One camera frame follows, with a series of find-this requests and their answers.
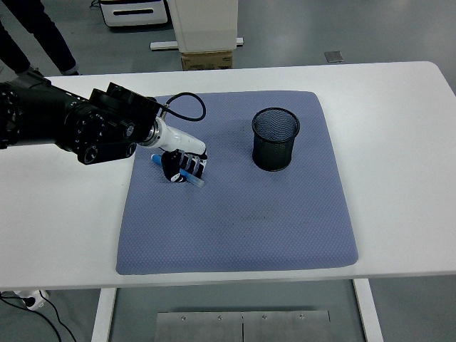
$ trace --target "blue marker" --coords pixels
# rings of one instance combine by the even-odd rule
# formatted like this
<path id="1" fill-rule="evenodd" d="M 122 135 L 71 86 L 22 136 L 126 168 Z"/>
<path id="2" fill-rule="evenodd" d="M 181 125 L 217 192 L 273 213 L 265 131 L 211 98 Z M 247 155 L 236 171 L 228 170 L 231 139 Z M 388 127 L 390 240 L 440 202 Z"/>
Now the blue marker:
<path id="1" fill-rule="evenodd" d="M 158 164 L 159 166 L 162 166 L 162 156 L 161 155 L 152 155 L 150 157 L 155 164 Z M 184 177 L 187 178 L 187 181 L 192 183 L 193 185 L 196 185 L 197 187 L 201 188 L 204 187 L 204 180 L 201 180 L 198 177 L 195 177 L 191 173 L 188 173 L 187 171 L 180 169 L 180 174 Z"/>

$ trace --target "white table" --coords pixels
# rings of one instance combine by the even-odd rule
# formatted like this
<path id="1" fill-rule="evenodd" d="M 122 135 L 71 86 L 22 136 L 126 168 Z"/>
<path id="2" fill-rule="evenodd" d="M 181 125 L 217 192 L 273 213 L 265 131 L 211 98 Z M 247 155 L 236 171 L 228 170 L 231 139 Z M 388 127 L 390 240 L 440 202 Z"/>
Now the white table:
<path id="1" fill-rule="evenodd" d="M 83 166 L 54 145 L 10 147 L 0 151 L 1 290 L 456 274 L 456 97 L 431 63 L 51 80 L 84 97 L 110 81 L 150 96 L 314 92 L 332 139 L 359 260 L 338 269 L 121 276 L 115 261 L 133 159 Z"/>

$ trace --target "black pants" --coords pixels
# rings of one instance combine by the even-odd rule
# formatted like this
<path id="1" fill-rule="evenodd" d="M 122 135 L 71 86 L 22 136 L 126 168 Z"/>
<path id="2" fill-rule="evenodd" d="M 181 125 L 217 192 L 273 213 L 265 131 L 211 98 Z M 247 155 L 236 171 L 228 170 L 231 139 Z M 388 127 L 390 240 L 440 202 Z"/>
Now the black pants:
<path id="1" fill-rule="evenodd" d="M 2 1 L 21 25 L 35 36 L 60 72 L 65 73 L 73 69 L 76 71 L 76 61 L 70 49 L 54 22 L 44 13 L 44 6 L 40 0 Z M 16 73 L 23 73 L 30 68 L 30 61 L 1 23 L 0 59 Z"/>

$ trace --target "power cord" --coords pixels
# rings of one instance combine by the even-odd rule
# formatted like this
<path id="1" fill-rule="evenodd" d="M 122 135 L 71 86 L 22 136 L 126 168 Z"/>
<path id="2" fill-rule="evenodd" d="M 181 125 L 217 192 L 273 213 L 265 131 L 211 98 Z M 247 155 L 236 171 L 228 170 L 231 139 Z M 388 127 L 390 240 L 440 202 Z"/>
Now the power cord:
<path id="1" fill-rule="evenodd" d="M 33 313 L 33 314 L 35 313 L 35 314 L 37 314 L 38 316 L 42 317 L 44 320 L 46 320 L 46 322 L 48 322 L 48 324 L 49 324 L 49 325 L 51 326 L 51 328 L 54 330 L 54 333 L 56 333 L 56 336 L 57 336 L 57 338 L 58 338 L 58 341 L 59 341 L 59 342 L 62 342 L 62 339 L 61 339 L 61 337 L 60 337 L 60 334 L 59 334 L 58 331 L 57 331 L 56 326 L 54 326 L 54 325 L 52 324 L 52 322 L 49 321 L 49 318 L 47 318 L 46 316 L 44 316 L 41 312 L 37 312 L 37 311 L 32 311 L 32 310 L 25 309 L 25 308 L 23 308 L 23 307 L 21 307 L 21 306 L 17 306 L 17 305 L 12 304 L 12 303 L 10 303 L 10 302 L 8 302 L 8 301 L 5 301 L 5 299 L 22 299 L 21 297 L 3 297 L 3 294 L 0 292 L 0 301 L 3 301 L 5 304 L 8 304 L 8 305 L 10 305 L 10 306 L 13 306 L 13 307 L 16 308 L 16 309 L 19 309 L 19 310 L 22 310 L 22 311 L 31 312 L 31 313 Z"/>
<path id="2" fill-rule="evenodd" d="M 47 301 L 48 303 L 50 303 L 50 305 L 53 307 L 54 311 L 56 312 L 57 321 L 62 325 L 62 327 L 64 327 L 64 328 L 67 330 L 67 332 L 70 333 L 71 338 L 73 339 L 73 341 L 74 341 L 74 342 L 77 342 L 76 339 L 75 339 L 75 337 L 74 337 L 74 335 L 73 335 L 73 333 L 72 333 L 71 330 L 69 329 L 69 327 L 67 327 L 65 324 L 63 324 L 63 322 L 60 320 L 60 316 L 58 315 L 58 311 L 57 311 L 56 306 L 55 306 L 54 304 L 52 304 L 52 302 L 51 302 L 49 299 L 47 299 L 47 298 L 45 298 L 45 297 L 43 296 L 43 294 L 41 293 L 41 290 L 39 290 L 39 292 L 40 292 L 41 298 L 44 299 L 45 301 Z"/>
<path id="3" fill-rule="evenodd" d="M 41 290 L 39 290 L 39 293 L 40 293 L 41 298 L 44 299 L 45 301 L 47 301 L 47 302 L 52 306 L 52 308 L 54 309 L 54 311 L 56 312 L 57 321 L 62 325 L 62 327 L 64 327 L 64 328 L 67 330 L 67 332 L 70 333 L 71 338 L 73 339 L 73 341 L 74 341 L 74 342 L 77 342 L 77 341 L 76 341 L 76 338 L 74 337 L 74 335 L 73 335 L 73 333 L 71 332 L 71 330 L 69 329 L 69 327 L 67 327 L 67 326 L 60 320 L 60 316 L 59 316 L 59 314 L 58 314 L 58 310 L 57 310 L 56 306 L 55 306 L 49 299 L 47 299 L 46 297 L 43 296 Z M 32 310 L 29 310 L 29 309 L 25 309 L 25 308 L 23 308 L 23 307 L 21 307 L 21 306 L 17 306 L 17 305 L 15 305 L 15 304 L 9 303 L 8 301 L 5 301 L 5 299 L 22 299 L 23 301 L 26 301 L 27 298 L 21 298 L 21 297 L 17 297 L 17 296 L 14 296 L 14 297 L 3 297 L 3 296 L 2 296 L 2 293 L 0 292 L 0 300 L 3 301 L 4 303 L 6 303 L 6 304 L 8 304 L 8 305 L 10 305 L 10 306 L 13 306 L 14 308 L 23 310 L 23 311 L 28 311 L 28 312 L 35 313 L 35 314 L 39 315 L 40 317 L 44 318 L 44 319 L 46 320 L 46 322 L 48 322 L 48 324 L 52 327 L 52 329 L 53 329 L 54 332 L 56 333 L 59 342 L 62 341 L 62 340 L 61 340 L 61 337 L 60 337 L 60 334 L 59 334 L 58 331 L 57 331 L 56 326 L 54 326 L 53 323 L 52 323 L 46 316 L 44 316 L 42 313 L 37 312 L 37 311 L 32 311 Z"/>

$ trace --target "cardboard box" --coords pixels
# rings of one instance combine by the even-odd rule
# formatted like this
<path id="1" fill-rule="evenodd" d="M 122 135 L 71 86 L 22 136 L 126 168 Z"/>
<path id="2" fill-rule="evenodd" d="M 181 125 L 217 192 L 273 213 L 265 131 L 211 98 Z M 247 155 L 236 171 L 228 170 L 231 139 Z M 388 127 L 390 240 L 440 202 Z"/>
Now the cardboard box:
<path id="1" fill-rule="evenodd" d="M 184 71 L 233 69 L 233 51 L 183 53 L 181 61 Z"/>

